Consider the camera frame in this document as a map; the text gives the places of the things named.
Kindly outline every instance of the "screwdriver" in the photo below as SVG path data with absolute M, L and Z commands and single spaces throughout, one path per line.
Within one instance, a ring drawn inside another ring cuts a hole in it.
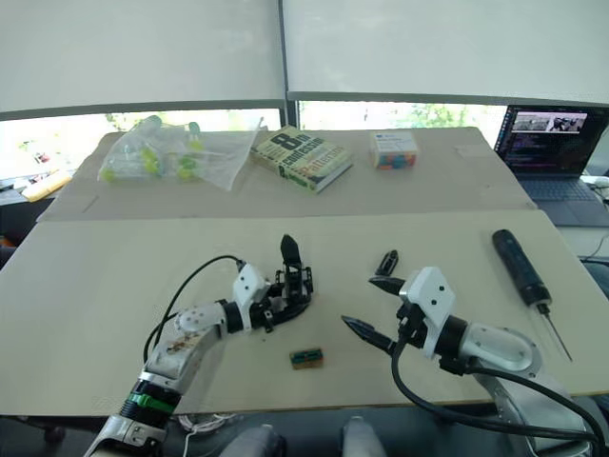
M 552 319 L 550 319 L 549 305 L 552 303 L 550 292 L 548 292 L 540 276 L 526 257 L 521 244 L 510 230 L 502 229 L 493 233 L 493 245 L 512 277 L 514 286 L 516 286 L 521 295 L 522 301 L 528 307 L 535 305 L 540 314 L 545 316 L 567 357 L 573 362 L 569 350 L 562 341 L 562 338 L 560 338 L 560 334 L 554 326 Z

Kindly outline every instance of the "laptop screen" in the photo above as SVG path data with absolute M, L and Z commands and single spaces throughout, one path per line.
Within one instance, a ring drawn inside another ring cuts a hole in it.
M 609 123 L 609 109 L 507 107 L 495 151 L 515 174 L 580 176 Z

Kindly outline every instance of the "robotic arm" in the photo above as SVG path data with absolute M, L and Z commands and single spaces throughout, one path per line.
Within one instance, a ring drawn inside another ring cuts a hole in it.
M 305 310 L 313 292 L 311 269 L 302 267 L 298 245 L 290 236 L 284 236 L 281 248 L 284 271 L 277 271 L 275 284 L 253 265 L 238 263 L 231 301 L 178 313 L 179 336 L 154 348 L 120 413 L 108 418 L 85 457 L 161 455 L 167 422 L 205 354 L 230 333 L 259 327 L 270 332 Z
M 406 281 L 374 277 L 370 282 L 402 299 L 397 317 L 401 331 L 408 328 L 407 343 L 421 348 L 430 359 L 439 355 L 441 368 L 455 374 L 463 374 L 465 368 L 500 370 L 522 379 L 535 380 L 537 384 L 569 398 L 560 383 L 543 370 L 540 351 L 529 338 L 509 328 L 468 324 L 452 316 L 455 294 L 438 268 L 415 271 Z M 344 316 L 343 320 L 366 342 L 393 355 L 396 342 L 358 319 Z M 497 376 L 474 376 L 493 398 L 500 418 L 508 424 L 586 431 L 578 414 L 535 390 Z M 550 438 L 510 436 L 517 455 L 566 457 L 584 456 L 591 452 L 587 442 L 565 443 Z

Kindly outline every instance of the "laptop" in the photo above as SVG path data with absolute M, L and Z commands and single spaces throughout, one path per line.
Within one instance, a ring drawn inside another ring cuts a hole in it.
M 609 227 L 609 213 L 580 180 L 609 124 L 609 109 L 507 107 L 495 151 L 556 226 Z

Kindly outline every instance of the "window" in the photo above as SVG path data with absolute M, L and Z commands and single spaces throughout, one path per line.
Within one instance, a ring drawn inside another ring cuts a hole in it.
M 301 129 L 477 127 L 493 147 L 506 106 L 393 102 L 300 102 Z
M 194 121 L 206 131 L 249 129 L 261 117 L 269 129 L 280 127 L 277 109 L 121 112 L 4 121 L 0 122 L 0 179 L 77 169 L 105 134 L 129 130 L 152 114 L 168 124 Z

